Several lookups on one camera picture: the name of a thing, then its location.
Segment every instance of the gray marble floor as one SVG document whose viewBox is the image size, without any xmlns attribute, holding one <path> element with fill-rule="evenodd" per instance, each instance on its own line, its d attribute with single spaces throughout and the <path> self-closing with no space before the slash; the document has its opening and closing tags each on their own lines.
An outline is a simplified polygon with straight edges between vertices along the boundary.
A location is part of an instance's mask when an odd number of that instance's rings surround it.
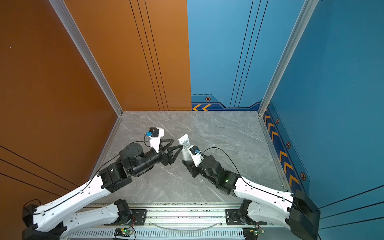
<svg viewBox="0 0 384 240">
<path fill-rule="evenodd" d="M 164 139 L 173 138 L 174 145 L 184 134 L 200 150 L 220 147 L 231 157 L 240 174 L 256 183 L 283 190 L 257 113 L 251 111 L 188 111 L 188 112 L 124 112 L 105 161 L 133 141 L 142 141 L 150 127 L 162 127 Z M 236 172 L 228 157 L 218 149 L 210 149 L 223 168 Z M 182 154 L 174 164 L 161 163 L 152 170 L 133 177 L 133 182 L 117 192 L 97 200 L 112 203 L 126 199 L 128 203 L 240 203 L 242 199 L 227 196 L 202 176 L 192 178 L 182 164 Z"/>
</svg>

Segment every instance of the blue wall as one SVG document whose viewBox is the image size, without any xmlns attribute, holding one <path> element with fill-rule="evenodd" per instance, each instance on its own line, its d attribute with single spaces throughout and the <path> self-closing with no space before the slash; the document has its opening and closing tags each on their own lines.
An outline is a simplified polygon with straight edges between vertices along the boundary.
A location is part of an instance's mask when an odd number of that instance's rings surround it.
<svg viewBox="0 0 384 240">
<path fill-rule="evenodd" d="M 319 206 L 384 184 L 384 1 L 318 5 L 272 98 Z M 384 187 L 321 208 L 322 217 L 384 201 Z M 384 204 L 328 217 L 321 228 L 384 216 Z M 383 219 L 320 230 L 384 239 Z"/>
<path fill-rule="evenodd" d="M 188 0 L 192 95 L 213 95 L 225 107 L 260 101 L 303 3 Z"/>
</svg>

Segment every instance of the orange wall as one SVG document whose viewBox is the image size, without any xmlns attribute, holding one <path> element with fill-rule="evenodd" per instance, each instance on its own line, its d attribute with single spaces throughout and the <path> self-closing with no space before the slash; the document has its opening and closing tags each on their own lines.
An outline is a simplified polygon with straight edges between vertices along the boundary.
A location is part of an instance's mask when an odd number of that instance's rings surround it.
<svg viewBox="0 0 384 240">
<path fill-rule="evenodd" d="M 117 116 L 49 1 L 1 1 L 0 22 L 0 145 L 74 183 L 0 148 L 0 236 L 12 240 L 24 203 L 88 180 Z"/>
<path fill-rule="evenodd" d="M 65 0 L 124 111 L 190 110 L 186 0 Z"/>
</svg>

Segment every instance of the yellow chevron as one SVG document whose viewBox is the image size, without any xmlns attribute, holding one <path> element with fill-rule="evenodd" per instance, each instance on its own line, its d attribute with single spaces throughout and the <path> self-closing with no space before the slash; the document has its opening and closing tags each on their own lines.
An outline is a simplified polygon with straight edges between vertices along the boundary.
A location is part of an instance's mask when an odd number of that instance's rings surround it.
<svg viewBox="0 0 384 240">
<path fill-rule="evenodd" d="M 270 131 L 271 126 L 274 127 L 274 125 L 273 125 L 272 123 L 268 123 L 268 132 L 271 132 L 271 131 Z"/>
<path fill-rule="evenodd" d="M 292 176 L 291 174 L 289 175 L 289 185 L 292 187 L 292 180 L 294 180 L 295 182 L 297 182 L 297 184 L 300 184 L 299 181 L 294 177 Z"/>
<path fill-rule="evenodd" d="M 281 162 L 281 156 L 282 156 L 282 155 L 284 155 L 284 156 L 288 157 L 288 156 L 287 156 L 287 154 L 286 154 L 285 152 L 283 152 L 283 151 L 280 151 L 280 162 Z"/>
<path fill-rule="evenodd" d="M 211 106 L 211 105 L 212 105 L 212 104 L 208 104 L 207 106 L 203 107 L 203 110 L 204 110 L 204 111 L 208 111 L 208 110 L 207 110 L 207 107 L 209 107 L 209 106 Z"/>
<path fill-rule="evenodd" d="M 270 116 L 265 116 L 265 125 L 266 125 L 266 119 L 271 118 Z"/>
<path fill-rule="evenodd" d="M 279 135 L 277 134 L 277 132 L 272 131 L 272 142 L 273 142 L 273 136 L 274 136 L 274 135 L 279 136 Z"/>
<path fill-rule="evenodd" d="M 292 166 L 289 165 L 287 162 L 285 162 L 285 163 L 284 163 L 284 172 L 285 172 L 285 174 L 287 174 L 287 167 L 289 167 L 290 169 L 293 170 Z"/>
<path fill-rule="evenodd" d="M 194 108 L 192 108 L 193 110 L 195 110 L 195 111 L 198 111 L 196 108 L 198 108 L 198 107 L 200 107 L 201 106 L 201 104 L 198 104 L 198 105 L 196 105 Z"/>
</svg>

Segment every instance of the robotic arm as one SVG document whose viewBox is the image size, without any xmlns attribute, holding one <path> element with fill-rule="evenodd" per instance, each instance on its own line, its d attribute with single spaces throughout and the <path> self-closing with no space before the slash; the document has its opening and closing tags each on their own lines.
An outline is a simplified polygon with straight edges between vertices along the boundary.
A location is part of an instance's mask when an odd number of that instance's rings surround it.
<svg viewBox="0 0 384 240">
<path fill-rule="evenodd" d="M 304 192 L 297 190 L 293 194 L 254 183 L 223 169 L 212 155 L 204 155 L 197 146 L 187 149 L 192 160 L 182 162 L 192 177 L 201 174 L 223 193 L 245 199 L 238 210 L 241 222 L 277 224 L 303 240 L 317 240 L 320 210 Z"/>
<path fill-rule="evenodd" d="M 164 129 L 151 127 L 149 132 L 151 149 L 144 153 L 140 144 L 134 142 L 119 152 L 116 162 L 101 169 L 90 181 L 68 194 L 41 206 L 30 204 L 23 209 L 23 240 L 58 240 L 69 234 L 101 224 L 126 224 L 132 211 L 125 200 L 99 209 L 77 212 L 93 201 L 113 193 L 132 182 L 161 162 L 173 164 L 183 146 L 173 146 L 173 139 L 164 139 Z"/>
</svg>

